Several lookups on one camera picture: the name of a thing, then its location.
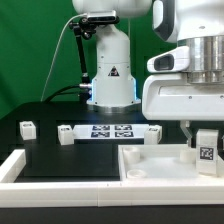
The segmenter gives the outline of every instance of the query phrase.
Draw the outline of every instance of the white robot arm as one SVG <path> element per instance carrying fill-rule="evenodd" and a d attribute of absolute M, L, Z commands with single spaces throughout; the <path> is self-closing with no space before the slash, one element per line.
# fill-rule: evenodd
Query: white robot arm
<path fill-rule="evenodd" d="M 151 0 L 72 0 L 78 13 L 115 10 L 120 18 L 133 18 L 145 15 Z"/>
<path fill-rule="evenodd" d="M 145 15 L 151 0 L 73 0 L 78 13 L 115 10 L 120 18 Z M 114 25 L 98 26 L 97 74 L 92 80 L 90 109 L 101 112 L 124 112 L 138 108 L 135 79 L 130 72 L 130 40 Z"/>
<path fill-rule="evenodd" d="M 155 74 L 143 87 L 144 116 L 223 121 L 224 1 L 156 0 L 153 10 L 155 32 L 177 48 L 148 61 Z"/>

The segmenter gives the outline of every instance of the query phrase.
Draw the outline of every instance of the cable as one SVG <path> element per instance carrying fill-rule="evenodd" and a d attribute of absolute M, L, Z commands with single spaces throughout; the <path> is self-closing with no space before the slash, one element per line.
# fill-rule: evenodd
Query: cable
<path fill-rule="evenodd" d="M 69 93 L 63 93 L 63 92 L 66 91 L 66 90 L 69 90 L 69 89 L 74 89 L 74 88 L 79 88 L 79 85 L 66 86 L 66 87 L 56 91 L 55 93 L 53 93 L 44 102 L 49 103 L 57 95 L 69 94 Z"/>
<path fill-rule="evenodd" d="M 44 85 L 44 89 L 43 89 L 43 92 L 42 92 L 41 102 L 43 102 L 43 99 L 44 99 L 44 94 L 45 94 L 45 91 L 46 91 L 46 88 L 47 88 L 47 84 L 48 84 L 49 78 L 50 78 L 51 73 L 52 73 L 53 68 L 54 68 L 55 60 L 56 60 L 56 57 L 57 57 L 57 54 L 58 54 L 59 46 L 61 44 L 61 40 L 62 40 L 62 37 L 64 35 L 65 29 L 67 28 L 67 26 L 69 25 L 69 23 L 73 19 L 76 19 L 76 18 L 79 18 L 79 17 L 82 17 L 82 16 L 86 16 L 86 13 L 80 14 L 80 15 L 77 15 L 77 16 L 73 16 L 72 18 L 70 18 L 68 20 L 68 22 L 64 25 L 64 27 L 63 27 L 63 29 L 61 31 L 61 34 L 60 34 L 60 37 L 58 39 L 58 43 L 57 43 L 57 46 L 56 46 L 56 49 L 55 49 L 55 52 L 54 52 L 54 56 L 53 56 L 53 59 L 52 59 L 51 67 L 50 67 L 50 70 L 49 70 L 49 73 L 48 73 L 48 76 L 47 76 L 47 79 L 46 79 L 46 82 L 45 82 L 45 85 Z"/>

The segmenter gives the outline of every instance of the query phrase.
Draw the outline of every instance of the green wall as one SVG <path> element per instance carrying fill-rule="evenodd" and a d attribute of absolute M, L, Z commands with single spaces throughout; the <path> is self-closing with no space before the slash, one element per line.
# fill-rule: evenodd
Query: green wall
<path fill-rule="evenodd" d="M 76 12 L 72 0 L 1 0 L 0 3 L 0 117 L 15 107 L 40 101 L 55 47 L 64 24 Z M 152 12 L 131 20 L 132 74 L 141 97 L 149 73 L 147 60 L 175 45 L 163 43 L 152 31 Z M 118 27 L 128 32 L 128 21 Z M 84 41 L 87 68 L 96 73 L 95 38 Z M 45 96 L 80 82 L 78 52 L 73 33 L 67 29 Z M 78 100 L 58 97 L 57 100 Z"/>

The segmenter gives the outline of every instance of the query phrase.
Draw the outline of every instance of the black tabletop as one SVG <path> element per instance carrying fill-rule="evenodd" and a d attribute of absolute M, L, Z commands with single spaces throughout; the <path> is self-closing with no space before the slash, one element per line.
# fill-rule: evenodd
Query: black tabletop
<path fill-rule="evenodd" d="M 23 141 L 19 122 L 33 121 L 37 139 Z M 147 121 L 142 113 L 106 115 L 88 111 L 78 102 L 27 103 L 0 120 L 0 163 L 16 148 L 26 150 L 27 165 L 16 182 L 117 181 L 118 145 L 143 144 L 135 140 L 75 140 L 61 146 L 57 126 L 69 124 L 158 124 L 162 143 L 185 143 L 179 122 Z M 192 130 L 207 126 L 222 129 L 220 122 L 196 123 Z M 11 208 L 0 209 L 1 223 L 219 223 L 224 206 L 135 206 L 110 208 Z"/>

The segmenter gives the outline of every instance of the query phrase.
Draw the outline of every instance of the warning label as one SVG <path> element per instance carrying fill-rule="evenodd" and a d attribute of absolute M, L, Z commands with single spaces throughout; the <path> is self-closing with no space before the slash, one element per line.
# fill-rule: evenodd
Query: warning label
<path fill-rule="evenodd" d="M 117 71 L 115 66 L 111 69 L 111 71 L 110 71 L 108 76 L 119 76 L 119 73 L 118 73 L 118 71 Z"/>

